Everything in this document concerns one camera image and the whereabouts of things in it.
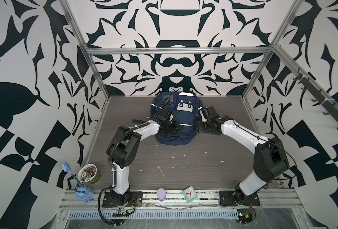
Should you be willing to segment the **navy blue school backpack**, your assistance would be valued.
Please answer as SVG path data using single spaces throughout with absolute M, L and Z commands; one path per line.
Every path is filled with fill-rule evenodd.
M 174 119 L 180 123 L 181 130 L 168 137 L 163 137 L 159 133 L 154 135 L 156 140 L 161 144 L 170 146 L 182 146 L 190 143 L 198 133 L 197 125 L 201 119 L 202 101 L 192 93 L 161 92 L 151 104 L 149 117 L 161 108 L 172 111 Z

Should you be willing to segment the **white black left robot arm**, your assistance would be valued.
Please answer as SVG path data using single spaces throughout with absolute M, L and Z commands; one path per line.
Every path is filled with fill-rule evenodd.
M 162 108 L 142 124 L 120 126 L 107 148 L 108 165 L 113 169 L 113 193 L 123 198 L 128 195 L 129 167 L 133 163 L 142 140 L 159 133 L 172 135 L 180 131 L 180 124 L 172 111 Z

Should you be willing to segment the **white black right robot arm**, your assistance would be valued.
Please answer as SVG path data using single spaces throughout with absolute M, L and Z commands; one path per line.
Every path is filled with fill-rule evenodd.
M 228 136 L 254 155 L 253 170 L 234 189 L 234 201 L 240 203 L 249 198 L 270 181 L 289 170 L 290 165 L 282 141 L 267 138 L 240 125 L 234 118 L 219 115 L 215 108 L 200 110 L 202 121 L 199 131 L 216 132 Z

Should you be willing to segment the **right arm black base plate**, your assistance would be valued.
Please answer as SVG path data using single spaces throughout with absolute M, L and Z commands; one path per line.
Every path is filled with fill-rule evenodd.
M 246 196 L 238 191 L 220 191 L 219 204 L 222 207 L 259 207 L 261 205 L 257 193 Z

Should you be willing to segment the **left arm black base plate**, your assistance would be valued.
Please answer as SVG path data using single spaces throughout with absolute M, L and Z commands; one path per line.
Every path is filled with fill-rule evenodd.
M 143 199 L 143 192 L 141 191 L 128 191 L 120 195 L 114 191 L 106 192 L 103 198 L 103 208 L 116 208 L 126 206 L 141 206 Z

